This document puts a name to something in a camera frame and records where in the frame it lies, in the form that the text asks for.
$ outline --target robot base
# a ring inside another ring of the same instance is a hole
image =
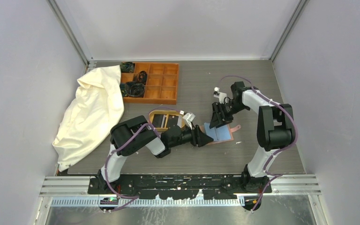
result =
[[[264,177],[252,177],[248,172],[248,165],[246,164],[244,171],[241,174],[242,188],[247,193],[260,193],[267,185],[270,179],[267,176]],[[271,193],[271,185],[269,185],[265,193]]]
[[[111,182],[111,187],[114,190],[118,191],[117,182]],[[98,173],[95,178],[90,179],[88,194],[89,195],[101,195],[101,194],[112,194],[113,192],[109,189],[107,182],[104,180],[101,170],[98,170]]]

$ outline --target wooden tray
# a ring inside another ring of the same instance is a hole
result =
[[[177,63],[135,62],[134,73],[122,73],[120,82],[132,81],[133,77],[143,70],[147,72],[144,97],[123,97],[123,101],[175,105],[179,85],[179,65]]]

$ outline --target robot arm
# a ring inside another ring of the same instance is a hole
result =
[[[251,87],[245,87],[243,82],[235,82],[231,85],[232,99],[226,102],[226,94],[215,88],[213,96],[219,98],[219,102],[212,104],[213,115],[210,128],[221,127],[233,121],[233,115],[239,111],[253,110],[258,114],[257,140],[259,146],[252,161],[245,166],[242,172],[246,189],[248,184],[256,187],[257,184],[265,185],[268,182],[267,171],[278,154],[273,153],[278,149],[290,145],[294,141],[294,127],[282,111],[271,102],[265,101],[257,95]],[[281,105],[291,116],[292,107],[289,104]]]
[[[171,148],[190,142],[193,146],[202,147],[213,139],[201,131],[198,125],[192,123],[195,118],[193,113],[184,114],[183,120],[187,125],[185,128],[174,126],[163,132],[160,137],[157,137],[155,132],[149,128],[144,128],[141,133],[135,137],[122,151],[114,152],[107,163],[107,175],[103,172],[105,166],[101,167],[101,176],[105,181],[114,182],[120,177],[120,171],[131,154],[134,154],[142,147],[147,147],[151,153],[157,157],[162,158],[171,152]],[[109,154],[115,149],[124,145],[143,124],[147,123],[144,116],[127,120],[114,126],[111,131],[111,146]]]

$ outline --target gray metal surface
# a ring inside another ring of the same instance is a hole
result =
[[[272,63],[268,60],[240,61],[180,61],[180,76],[177,105],[166,105],[196,115],[195,124],[210,122],[213,88],[221,77],[241,75],[249,78],[266,96],[282,103]],[[97,67],[118,65],[119,62],[97,61]],[[220,91],[231,93],[230,85],[237,78],[224,79]],[[148,112],[160,105],[125,104],[121,121]],[[256,152],[257,115],[242,111],[234,116],[231,127],[240,124],[242,128],[233,134],[231,142],[219,143],[202,148],[184,144],[172,149],[165,158],[157,159],[147,149],[131,155],[122,168],[122,173],[240,173]],[[87,157],[68,169],[69,174],[94,174],[103,165],[109,151],[106,138]],[[273,173],[304,173],[296,147],[282,152],[270,168]]]
[[[47,225],[315,225],[306,195],[265,196],[253,214],[241,206],[140,207],[105,213],[97,207],[51,207]]]
[[[311,0],[275,71],[332,224],[360,225],[360,1],[345,3]]]

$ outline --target black mounting plate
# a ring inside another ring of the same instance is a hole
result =
[[[98,178],[90,180],[88,194],[109,194],[110,190],[101,188]],[[120,194],[140,199],[193,199],[202,189],[204,199],[236,199],[235,194],[259,193],[261,189],[246,190],[241,175],[235,174],[122,174],[112,183]],[[271,186],[266,193],[272,192]]]

